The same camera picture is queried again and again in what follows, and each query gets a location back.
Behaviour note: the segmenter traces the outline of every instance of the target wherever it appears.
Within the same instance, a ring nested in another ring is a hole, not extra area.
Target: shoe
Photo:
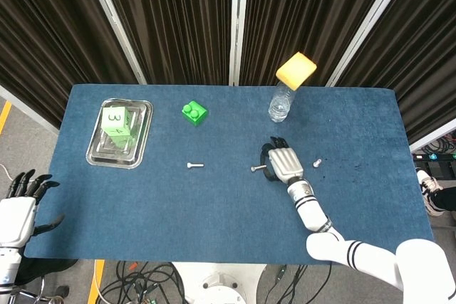
[[[434,192],[438,192],[443,188],[438,184],[434,177],[431,177],[423,169],[417,168],[416,175],[418,177],[418,183],[421,186],[421,194],[425,202],[426,211],[431,216],[440,216],[444,213],[444,209],[437,207],[430,198],[430,195]]]

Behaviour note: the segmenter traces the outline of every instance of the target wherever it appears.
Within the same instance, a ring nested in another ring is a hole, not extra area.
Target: yellow sponge
[[[316,64],[302,53],[295,53],[276,73],[277,78],[296,90],[316,70]]]

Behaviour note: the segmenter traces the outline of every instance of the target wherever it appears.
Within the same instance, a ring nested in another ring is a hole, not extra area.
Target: bolt
[[[319,167],[321,163],[321,158],[318,158],[315,162],[313,162],[313,167]]]
[[[204,164],[193,164],[193,163],[187,163],[187,167],[189,169],[193,168],[193,167],[204,167]]]
[[[250,170],[252,172],[255,172],[257,170],[266,169],[267,167],[268,167],[267,165],[260,165],[259,167],[250,167]]]

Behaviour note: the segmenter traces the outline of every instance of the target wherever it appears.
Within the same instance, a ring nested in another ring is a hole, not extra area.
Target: white pole
[[[377,23],[378,19],[381,17],[390,1],[391,0],[375,0],[373,2],[372,7],[366,14],[366,17],[364,17],[364,20],[356,31],[355,36],[351,40],[350,44],[348,44],[348,47],[343,53],[341,60],[339,61],[328,82],[326,83],[326,87],[333,87],[337,84],[339,78],[341,78],[351,59],[356,54],[356,51],[358,51],[358,49],[361,47],[361,44],[367,38],[368,34],[371,32],[375,23]]]
[[[105,10],[106,17],[108,17],[109,23],[114,30],[115,36],[117,37],[120,46],[122,47],[123,53],[132,68],[136,80],[140,85],[147,85],[147,81],[144,77],[143,70],[138,63],[133,47],[128,40],[127,34],[122,26],[119,15],[115,10],[113,0],[99,0],[103,10]]]
[[[437,140],[438,138],[440,138],[454,130],[456,130],[456,119],[453,119],[450,122],[447,122],[442,127],[437,128],[435,131],[424,136],[417,142],[414,142],[413,144],[411,144],[410,152],[414,152],[414,151],[420,149],[421,147],[433,142],[434,140]]]
[[[246,6],[247,0],[232,0],[231,47],[229,49],[229,85],[239,85]]]

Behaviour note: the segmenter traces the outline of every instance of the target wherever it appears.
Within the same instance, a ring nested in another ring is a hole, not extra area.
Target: black curtain
[[[75,83],[136,83],[98,0],[1,0],[0,84],[58,127]]]
[[[240,84],[271,85],[297,51],[318,66],[306,85],[325,85],[375,0],[247,0]]]
[[[231,0],[113,0],[149,83],[227,85]]]
[[[337,85],[394,89],[410,142],[456,118],[456,0],[392,0]]]

